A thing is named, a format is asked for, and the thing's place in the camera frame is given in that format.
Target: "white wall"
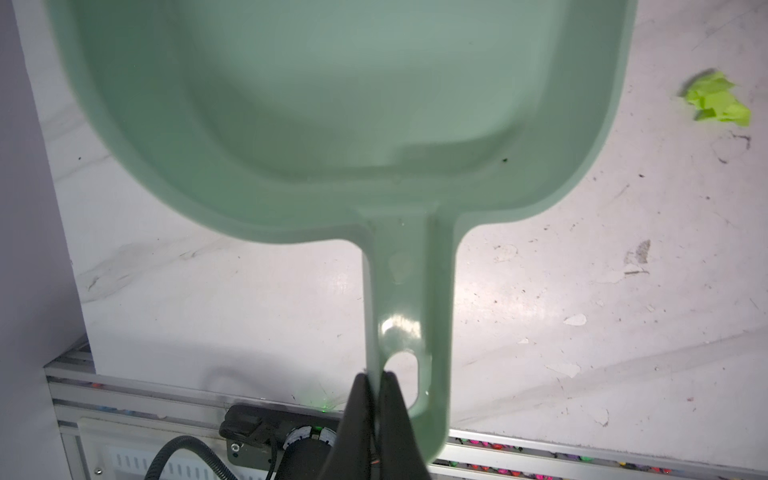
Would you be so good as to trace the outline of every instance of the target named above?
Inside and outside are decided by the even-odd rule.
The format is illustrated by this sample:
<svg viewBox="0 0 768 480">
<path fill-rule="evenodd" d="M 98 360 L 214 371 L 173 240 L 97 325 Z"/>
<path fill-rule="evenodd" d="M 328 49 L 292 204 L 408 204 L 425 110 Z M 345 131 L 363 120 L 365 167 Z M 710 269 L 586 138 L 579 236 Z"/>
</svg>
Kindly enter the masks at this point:
<svg viewBox="0 0 768 480">
<path fill-rule="evenodd" d="M 11 0 L 0 0 L 0 476 L 68 478 L 42 366 L 84 335 Z"/>
</svg>

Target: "dustpan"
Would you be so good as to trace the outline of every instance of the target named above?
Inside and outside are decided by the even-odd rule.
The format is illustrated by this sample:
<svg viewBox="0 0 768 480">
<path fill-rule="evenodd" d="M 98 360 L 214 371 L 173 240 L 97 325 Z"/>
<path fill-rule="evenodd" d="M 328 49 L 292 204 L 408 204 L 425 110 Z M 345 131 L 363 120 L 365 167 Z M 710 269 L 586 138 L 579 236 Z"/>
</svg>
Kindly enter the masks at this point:
<svg viewBox="0 0 768 480">
<path fill-rule="evenodd" d="M 634 0 L 50 0 L 114 156 L 234 237 L 365 253 L 366 361 L 418 360 L 422 457 L 448 431 L 454 257 L 537 214 L 609 131 Z"/>
</svg>

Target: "yellow-green paper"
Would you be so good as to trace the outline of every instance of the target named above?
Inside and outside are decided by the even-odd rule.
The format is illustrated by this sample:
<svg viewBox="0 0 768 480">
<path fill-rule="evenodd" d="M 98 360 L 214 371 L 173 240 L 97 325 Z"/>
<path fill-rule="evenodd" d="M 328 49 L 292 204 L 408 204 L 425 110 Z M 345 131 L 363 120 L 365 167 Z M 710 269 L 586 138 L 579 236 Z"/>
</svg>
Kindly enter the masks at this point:
<svg viewBox="0 0 768 480">
<path fill-rule="evenodd" d="M 699 77 L 685 93 L 685 99 L 699 111 L 697 121 L 715 119 L 732 121 L 740 127 L 750 124 L 750 109 L 728 90 L 730 83 L 722 71 Z"/>
</svg>

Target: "black cable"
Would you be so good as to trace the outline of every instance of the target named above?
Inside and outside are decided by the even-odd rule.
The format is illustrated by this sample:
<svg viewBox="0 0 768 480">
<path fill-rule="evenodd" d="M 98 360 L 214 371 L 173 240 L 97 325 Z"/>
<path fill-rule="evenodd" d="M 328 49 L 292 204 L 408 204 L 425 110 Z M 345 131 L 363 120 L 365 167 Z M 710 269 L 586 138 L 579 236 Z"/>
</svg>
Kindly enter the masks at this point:
<svg viewBox="0 0 768 480">
<path fill-rule="evenodd" d="M 270 470 L 266 473 L 264 480 L 270 480 L 270 478 L 272 478 L 272 474 L 275 472 L 275 465 L 277 464 L 277 439 L 275 438 L 275 435 L 272 435 L 270 443 L 272 444 L 272 459 L 270 460 Z"/>
<path fill-rule="evenodd" d="M 190 437 L 189 435 L 176 437 L 175 439 L 170 440 L 168 443 L 163 445 L 163 448 L 160 449 L 157 455 L 154 456 L 152 463 L 149 465 L 149 469 L 147 470 L 147 474 L 144 476 L 144 480 L 160 480 L 160 475 L 163 473 L 165 464 L 168 463 L 170 456 L 173 455 L 174 452 L 176 452 L 178 449 L 189 450 L 190 452 L 200 457 L 200 459 L 203 460 L 203 462 L 205 462 L 205 464 L 208 465 L 210 469 L 214 471 L 216 476 L 221 478 L 221 480 L 237 480 L 237 477 L 227 468 L 224 463 L 222 463 L 218 455 L 216 455 L 213 450 L 208 448 L 208 445 L 205 445 L 200 440 L 194 437 Z M 274 446 L 272 449 L 272 455 L 274 457 L 276 454 L 276 449 Z"/>
</svg>

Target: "tabletop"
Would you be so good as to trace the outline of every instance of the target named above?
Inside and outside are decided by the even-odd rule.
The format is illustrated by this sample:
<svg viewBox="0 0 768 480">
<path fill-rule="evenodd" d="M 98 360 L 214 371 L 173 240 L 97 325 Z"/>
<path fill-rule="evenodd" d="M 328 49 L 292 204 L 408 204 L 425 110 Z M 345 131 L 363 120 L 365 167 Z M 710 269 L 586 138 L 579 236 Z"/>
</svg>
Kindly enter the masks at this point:
<svg viewBox="0 0 768 480">
<path fill-rule="evenodd" d="M 163 205 L 84 118 L 41 1 L 14 3 L 98 372 L 342 409 L 359 248 L 235 240 Z M 453 427 L 768 469 L 767 4 L 641 0 L 588 175 L 461 242 Z M 750 127 L 693 121 L 680 89 L 708 68 Z"/>
</svg>

